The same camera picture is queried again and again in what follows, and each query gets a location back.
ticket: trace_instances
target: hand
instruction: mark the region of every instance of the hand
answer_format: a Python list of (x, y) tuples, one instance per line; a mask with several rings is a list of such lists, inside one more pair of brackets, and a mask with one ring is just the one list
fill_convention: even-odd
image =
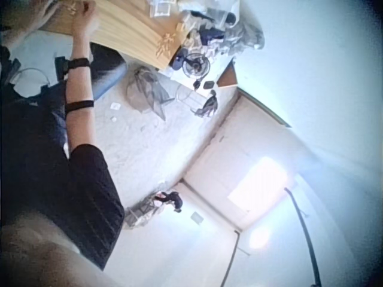
[(74, 39), (89, 40), (90, 36), (99, 26), (98, 13), (95, 1), (76, 2), (76, 14), (72, 24)]
[(17, 28), (31, 33), (44, 25), (59, 7), (60, 3), (55, 0), (30, 0)]

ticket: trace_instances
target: concrete floor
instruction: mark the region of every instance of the concrete floor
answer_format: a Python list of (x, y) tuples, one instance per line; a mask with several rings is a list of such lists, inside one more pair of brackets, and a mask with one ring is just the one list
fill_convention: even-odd
[[(51, 84), (56, 83), (53, 59), (69, 57), (71, 37), (38, 31), (28, 37), (13, 56), (22, 68), (43, 70)], [(162, 182), (178, 182), (193, 158), (210, 139), (234, 102), (235, 88), (217, 89), (218, 112), (212, 118), (194, 116), (190, 108), (201, 107), (206, 99), (159, 75), (170, 97), (178, 98), (165, 107), (166, 122), (153, 112), (141, 113), (128, 103), (136, 94), (127, 95), (127, 76), (96, 102), (96, 129), (99, 148), (104, 152), (111, 175), (124, 206), (131, 206)], [(24, 96), (35, 95), (45, 79), (27, 71), (16, 89)], [(113, 102), (121, 104), (116, 111)]]

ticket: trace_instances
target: black pipe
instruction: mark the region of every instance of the black pipe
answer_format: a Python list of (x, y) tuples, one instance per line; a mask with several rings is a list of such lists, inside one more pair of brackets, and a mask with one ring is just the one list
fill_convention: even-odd
[(308, 245), (309, 252), (310, 252), (312, 269), (314, 271), (314, 278), (315, 278), (315, 285), (311, 285), (311, 286), (312, 287), (322, 287), (321, 278), (319, 276), (318, 263), (317, 263), (317, 259), (315, 257), (314, 247), (312, 246), (312, 242), (311, 242), (309, 231), (307, 230), (305, 221), (303, 220), (302, 214), (300, 213), (300, 209), (298, 207), (297, 202), (295, 201), (295, 198), (294, 198), (293, 194), (291, 193), (290, 190), (288, 190), (288, 188), (285, 188), (285, 191), (288, 193), (288, 195), (291, 197), (291, 200), (293, 201), (295, 210), (296, 210), (296, 212), (298, 214), (298, 217), (299, 217), (300, 224), (302, 225), (303, 232), (305, 233), (307, 245)]
[(235, 252), (237, 251), (237, 246), (238, 246), (238, 242), (239, 242), (240, 233), (238, 231), (236, 231), (236, 230), (234, 230), (234, 232), (237, 234), (237, 241), (235, 242), (232, 258), (230, 259), (230, 263), (229, 263), (229, 266), (228, 266), (228, 268), (226, 270), (225, 277), (223, 277), (221, 287), (223, 287), (225, 285), (225, 283), (226, 283), (226, 279), (229, 276), (230, 269), (232, 268)]

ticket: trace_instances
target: bright light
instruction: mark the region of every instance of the bright light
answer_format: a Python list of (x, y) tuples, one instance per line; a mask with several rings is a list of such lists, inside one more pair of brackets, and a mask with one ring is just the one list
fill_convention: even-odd
[(264, 227), (255, 229), (250, 235), (250, 248), (260, 249), (266, 245), (270, 238), (270, 231)]
[(269, 157), (263, 157), (228, 196), (249, 212), (270, 205), (287, 181), (286, 171)]

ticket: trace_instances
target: wooden table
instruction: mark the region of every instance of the wooden table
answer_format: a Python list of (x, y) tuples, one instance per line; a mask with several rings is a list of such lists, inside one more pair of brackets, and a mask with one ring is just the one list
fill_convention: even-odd
[[(130, 55), (159, 69), (165, 69), (188, 31), (176, 32), (181, 21), (176, 5), (172, 7), (170, 17), (150, 18), (150, 6), (146, 0), (95, 0), (98, 6), (100, 28), (92, 36), (92, 42), (113, 48)], [(71, 4), (72, 0), (62, 0)], [(72, 15), (66, 6), (61, 6), (55, 15), (41, 29), (70, 35)], [(7, 13), (4, 25), (12, 26), (17, 19), (17, 11)], [(169, 55), (163, 53), (156, 56), (158, 43), (169, 33), (176, 34), (174, 42), (169, 46)]]

